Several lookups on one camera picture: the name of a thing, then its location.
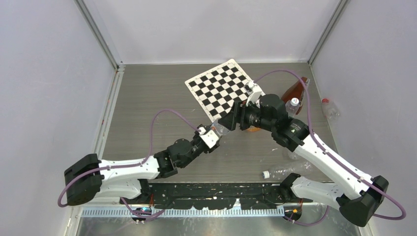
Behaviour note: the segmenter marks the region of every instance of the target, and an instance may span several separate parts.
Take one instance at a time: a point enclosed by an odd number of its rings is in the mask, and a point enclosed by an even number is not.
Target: clear plastic bottle
[[[328,120],[336,120],[340,116],[339,109],[332,101],[329,101],[327,98],[322,100],[322,110],[323,114]]]
[[[293,99],[289,100],[286,104],[285,104],[285,109],[288,112],[288,116],[289,117],[294,117],[299,109],[299,99],[294,97]]]
[[[287,165],[277,165],[269,170],[262,172],[263,178],[271,178],[273,180],[283,181],[291,173],[297,173],[306,176],[313,172],[313,166],[306,160],[295,161]]]
[[[230,132],[229,129],[219,124],[219,119],[215,119],[213,121],[213,124],[211,124],[211,129],[216,131],[219,136],[225,136]]]
[[[287,158],[289,158],[291,160],[294,160],[294,161],[304,160],[304,158],[302,156],[296,154],[295,152],[291,152],[290,150],[288,150],[286,148],[282,149],[282,155],[284,157],[287,157]]]

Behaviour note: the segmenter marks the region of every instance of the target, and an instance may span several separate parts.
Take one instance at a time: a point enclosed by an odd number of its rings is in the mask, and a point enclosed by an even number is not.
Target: brown bottle
[[[310,79],[306,78],[306,77],[302,77],[301,78],[305,85],[308,88],[308,85],[310,84]],[[298,115],[298,113],[301,111],[302,108],[302,104],[303,104],[303,98],[304,98],[304,87],[302,86],[300,81],[297,81],[294,85],[292,85],[285,93],[284,95],[282,95],[281,100],[284,101],[284,103],[287,103],[289,100],[291,100],[292,98],[298,98],[300,101],[300,108],[298,109],[296,115]]]

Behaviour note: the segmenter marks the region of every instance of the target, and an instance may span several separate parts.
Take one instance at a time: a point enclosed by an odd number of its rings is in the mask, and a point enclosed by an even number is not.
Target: gray work surface
[[[127,65],[121,83],[103,159],[143,158],[149,151],[149,125],[161,109],[172,108],[192,124],[210,124],[209,118],[191,95],[184,82],[217,64]],[[312,80],[312,125],[330,147],[334,142],[310,67],[307,63],[242,63],[240,66],[253,79],[276,69],[289,69]],[[281,96],[297,79],[286,72],[268,75],[259,81],[265,93]],[[297,117],[307,122],[306,101]],[[172,113],[161,113],[154,125],[152,154],[165,150],[180,138],[192,139],[194,130]],[[159,182],[241,182],[265,181],[261,172],[273,165],[291,162],[267,131],[248,132],[236,129],[220,141],[211,154],[202,154],[179,173]],[[316,181],[329,179],[318,169],[306,176]]]
[[[316,222],[325,206],[303,207],[300,222]],[[133,224],[130,218],[82,218],[78,236],[359,236],[359,228],[331,209],[316,226],[292,224],[282,217],[184,217],[159,218]]]

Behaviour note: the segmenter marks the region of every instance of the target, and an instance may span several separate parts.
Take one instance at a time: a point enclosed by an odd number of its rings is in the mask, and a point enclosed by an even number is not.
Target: white wall
[[[62,235],[114,71],[72,0],[0,1],[0,235]]]
[[[126,64],[307,61],[339,0],[89,0]]]
[[[375,220],[381,236],[417,230],[416,12],[415,0],[351,1],[313,64],[321,95],[341,110],[338,150],[388,179],[407,209],[402,221]],[[387,199],[377,212],[400,214]]]

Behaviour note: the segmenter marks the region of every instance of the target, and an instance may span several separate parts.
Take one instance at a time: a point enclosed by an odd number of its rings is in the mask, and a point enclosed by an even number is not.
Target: black end cap
[[[300,174],[291,173],[282,181],[282,183],[279,184],[281,187],[281,196],[285,202],[292,202],[299,199],[291,190],[291,186],[293,186],[294,181],[296,181],[299,177],[301,177]]]
[[[382,176],[373,178],[372,185],[383,192],[387,192],[388,184],[388,181]],[[342,195],[342,197],[336,198],[336,201],[341,206],[339,208],[340,213],[347,220],[359,227],[365,227],[381,205],[384,197],[372,188],[369,188],[366,192],[361,192],[361,195],[361,197],[353,200],[349,200],[345,195]]]
[[[87,171],[98,168],[97,154],[88,154],[64,172],[65,185],[68,185],[77,176]],[[91,173],[76,181],[66,192],[67,204],[77,206],[91,201],[100,191],[102,184],[100,171]]]

